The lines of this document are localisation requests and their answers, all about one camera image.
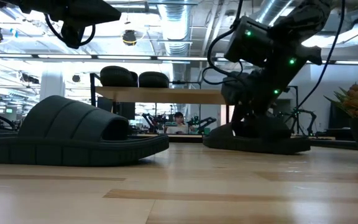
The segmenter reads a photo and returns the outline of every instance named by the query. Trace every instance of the ventilation duct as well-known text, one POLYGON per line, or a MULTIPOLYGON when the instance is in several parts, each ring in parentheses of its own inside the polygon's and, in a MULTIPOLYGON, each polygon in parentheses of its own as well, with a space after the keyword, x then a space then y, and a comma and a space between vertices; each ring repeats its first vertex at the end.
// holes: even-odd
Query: ventilation duct
MULTIPOLYGON (((162 35, 164 40, 188 40, 190 36, 190 6, 177 4, 159 4, 158 11, 162 18, 162 35)), ((165 50, 169 56, 188 56, 189 44, 181 42, 165 43, 165 50)), ((187 64, 173 63, 173 80, 190 81, 187 64)), ((188 85, 173 85, 173 88, 188 88, 188 85)), ((181 111, 183 105, 177 105, 181 111)))
POLYGON ((292 2, 293 0, 264 0, 260 6, 256 21, 272 26, 292 2))

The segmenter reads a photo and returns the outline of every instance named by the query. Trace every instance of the slide sandal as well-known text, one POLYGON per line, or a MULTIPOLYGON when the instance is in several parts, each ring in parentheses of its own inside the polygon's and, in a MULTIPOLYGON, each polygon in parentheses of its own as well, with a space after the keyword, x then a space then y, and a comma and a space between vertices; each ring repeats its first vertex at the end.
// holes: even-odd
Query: slide sandal
POLYGON ((203 144, 214 149, 281 155, 292 155, 310 150, 310 140, 307 138, 262 141, 260 138, 234 136, 232 123, 227 123, 212 130, 209 135, 203 138, 203 144))
POLYGON ((119 166, 169 147, 169 137, 128 139, 128 120, 85 103, 50 96, 20 131, 0 130, 0 164, 119 166))

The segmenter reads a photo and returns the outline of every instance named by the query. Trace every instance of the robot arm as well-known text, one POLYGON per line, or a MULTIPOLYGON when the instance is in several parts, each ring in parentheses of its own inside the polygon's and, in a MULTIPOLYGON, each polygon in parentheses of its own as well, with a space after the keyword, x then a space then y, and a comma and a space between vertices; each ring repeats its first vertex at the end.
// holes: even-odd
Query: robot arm
POLYGON ((32 10, 45 14, 48 26, 51 28, 49 17, 53 21, 63 21, 62 36, 52 29, 53 33, 71 48, 87 44, 82 42, 85 27, 104 22, 117 21, 121 13, 103 0, 0 0, 0 7, 9 7, 9 4, 19 6, 23 13, 32 10))
POLYGON ((321 65, 321 49, 301 42, 324 27, 331 4, 332 0, 305 0, 273 27, 243 16, 224 57, 231 62, 245 60, 260 69, 240 74, 243 83, 225 78, 221 93, 226 103, 240 103, 252 116, 263 115, 307 61, 321 65))

